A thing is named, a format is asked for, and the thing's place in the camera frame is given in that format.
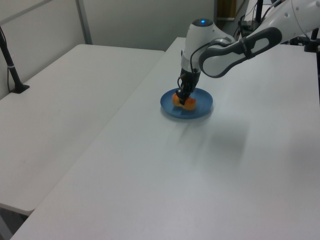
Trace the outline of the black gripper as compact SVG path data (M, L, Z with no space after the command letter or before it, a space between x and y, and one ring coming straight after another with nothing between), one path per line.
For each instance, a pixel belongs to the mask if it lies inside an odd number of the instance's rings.
M179 80L177 81L179 89L175 91L177 103L180 105L185 104L187 97L189 97L196 88L199 78L200 72L197 69L193 72L189 72L183 68L181 69Z

